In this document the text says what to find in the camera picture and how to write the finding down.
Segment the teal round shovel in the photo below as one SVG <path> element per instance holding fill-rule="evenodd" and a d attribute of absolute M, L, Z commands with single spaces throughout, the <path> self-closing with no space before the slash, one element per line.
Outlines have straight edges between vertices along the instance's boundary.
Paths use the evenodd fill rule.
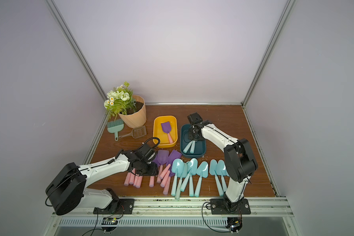
<path fill-rule="evenodd" d="M 187 152 L 190 150 L 190 148 L 191 148 L 191 146 L 192 146 L 192 143 L 193 143 L 193 141 L 190 141 L 190 142 L 186 145 L 186 147 L 183 149 L 183 153 L 187 153 Z"/>

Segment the purple pointed shovel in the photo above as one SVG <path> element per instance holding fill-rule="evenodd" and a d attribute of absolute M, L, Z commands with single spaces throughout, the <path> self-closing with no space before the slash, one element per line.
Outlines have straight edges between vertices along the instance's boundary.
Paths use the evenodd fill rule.
<path fill-rule="evenodd" d="M 154 176 L 151 176 L 149 179 L 149 187 L 154 187 Z"/>

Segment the purple square shovel pink handle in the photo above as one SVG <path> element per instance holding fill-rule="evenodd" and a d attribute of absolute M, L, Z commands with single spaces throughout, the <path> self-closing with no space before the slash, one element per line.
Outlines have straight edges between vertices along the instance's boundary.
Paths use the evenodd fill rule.
<path fill-rule="evenodd" d="M 170 134 L 170 132 L 172 130 L 170 122 L 161 123 L 161 127 L 162 127 L 163 132 L 167 134 L 169 143 L 172 144 L 174 141 L 173 141 L 173 138 Z"/>

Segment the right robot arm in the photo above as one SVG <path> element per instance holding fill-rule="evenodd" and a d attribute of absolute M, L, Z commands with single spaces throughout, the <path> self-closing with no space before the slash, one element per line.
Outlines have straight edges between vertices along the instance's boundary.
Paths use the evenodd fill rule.
<path fill-rule="evenodd" d="M 244 198 L 246 185 L 258 169 L 258 163 L 247 139 L 237 139 L 203 120 L 198 113 L 187 116 L 190 128 L 188 138 L 193 141 L 209 140 L 224 153 L 224 162 L 230 180 L 224 192 L 224 206 L 234 213 Z"/>

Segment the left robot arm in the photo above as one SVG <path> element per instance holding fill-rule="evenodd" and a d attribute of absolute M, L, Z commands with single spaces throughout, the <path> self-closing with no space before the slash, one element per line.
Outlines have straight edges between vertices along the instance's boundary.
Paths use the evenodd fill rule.
<path fill-rule="evenodd" d="M 117 173 L 156 176 L 157 165 L 153 162 L 156 153 L 155 147 L 143 143 L 135 150 L 120 150 L 116 156 L 100 162 L 81 166 L 69 163 L 46 188 L 45 204 L 52 207 L 56 215 L 90 207 L 95 214 L 115 213 L 120 208 L 115 192 L 109 188 L 90 189 L 89 186 Z"/>

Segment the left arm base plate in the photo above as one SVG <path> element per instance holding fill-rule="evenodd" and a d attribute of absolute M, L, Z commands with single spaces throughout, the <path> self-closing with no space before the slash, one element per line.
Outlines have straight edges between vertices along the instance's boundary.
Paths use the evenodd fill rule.
<path fill-rule="evenodd" d="M 132 214 L 135 199 L 113 199 L 105 208 L 95 207 L 94 214 L 115 215 Z"/>

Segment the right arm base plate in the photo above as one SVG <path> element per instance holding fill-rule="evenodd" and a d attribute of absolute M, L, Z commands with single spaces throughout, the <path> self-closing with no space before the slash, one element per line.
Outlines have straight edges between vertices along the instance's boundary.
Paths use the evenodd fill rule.
<path fill-rule="evenodd" d="M 236 203 L 232 203 L 224 198 L 214 198 L 210 199 L 210 205 L 212 214 L 251 214 L 249 202 L 245 198 L 240 199 Z"/>

